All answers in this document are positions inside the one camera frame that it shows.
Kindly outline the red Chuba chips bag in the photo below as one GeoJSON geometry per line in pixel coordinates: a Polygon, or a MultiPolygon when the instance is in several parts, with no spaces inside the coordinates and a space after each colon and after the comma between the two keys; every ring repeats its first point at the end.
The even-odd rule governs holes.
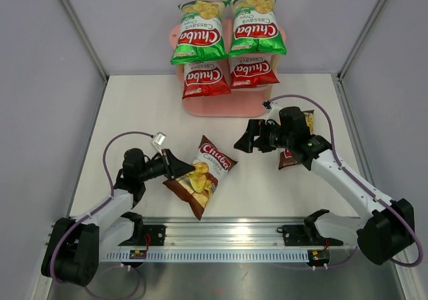
{"type": "Polygon", "coordinates": [[[232,89],[257,88],[280,82],[268,56],[232,57],[229,68],[232,89]]]}
{"type": "Polygon", "coordinates": [[[216,61],[186,63],[183,86],[183,99],[231,93],[223,69],[216,61]]]}

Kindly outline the green Chuba chips bag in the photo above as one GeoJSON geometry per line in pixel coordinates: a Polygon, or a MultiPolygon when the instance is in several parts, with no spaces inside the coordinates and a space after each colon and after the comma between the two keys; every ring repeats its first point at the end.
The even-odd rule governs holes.
{"type": "Polygon", "coordinates": [[[229,56],[249,53],[285,55],[287,49],[274,13],[277,0],[230,0],[233,29],[229,56]]]}
{"type": "Polygon", "coordinates": [[[223,38],[224,1],[181,3],[181,24],[171,64],[220,61],[227,57],[223,38]]]}

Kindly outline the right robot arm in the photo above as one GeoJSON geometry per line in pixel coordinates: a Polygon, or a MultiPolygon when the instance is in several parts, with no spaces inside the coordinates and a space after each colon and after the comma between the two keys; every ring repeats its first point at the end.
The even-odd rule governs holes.
{"type": "Polygon", "coordinates": [[[234,147],[245,153],[289,150],[294,160],[326,181],[356,211],[356,218],[325,209],[307,216],[303,234],[309,243],[334,239],[355,245],[376,265],[415,243],[412,205],[404,198],[393,200],[347,169],[332,144],[311,133],[298,107],[282,108],[275,120],[249,120],[234,147]]]}

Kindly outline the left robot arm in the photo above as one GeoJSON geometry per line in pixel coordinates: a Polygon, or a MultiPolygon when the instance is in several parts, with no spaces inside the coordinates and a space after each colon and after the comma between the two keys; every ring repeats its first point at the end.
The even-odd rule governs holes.
{"type": "Polygon", "coordinates": [[[137,245],[143,240],[142,218],[132,210],[145,193],[146,181],[160,176],[174,180],[194,169],[169,149],[151,159],[139,148],[127,150],[110,194],[80,216],[55,222],[41,274],[57,282],[87,286],[107,253],[123,242],[137,245]]]}

